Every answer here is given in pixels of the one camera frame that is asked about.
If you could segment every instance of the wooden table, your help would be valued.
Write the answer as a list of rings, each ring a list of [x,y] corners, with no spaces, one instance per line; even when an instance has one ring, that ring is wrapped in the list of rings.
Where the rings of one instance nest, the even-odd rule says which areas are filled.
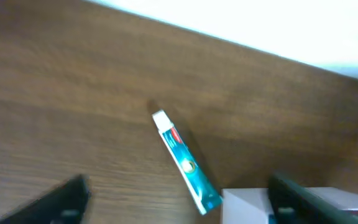
[[[357,80],[88,2],[11,0],[0,216],[84,173],[90,223],[219,223],[219,209],[198,214],[150,103],[220,188],[264,187],[282,170],[358,193]]]

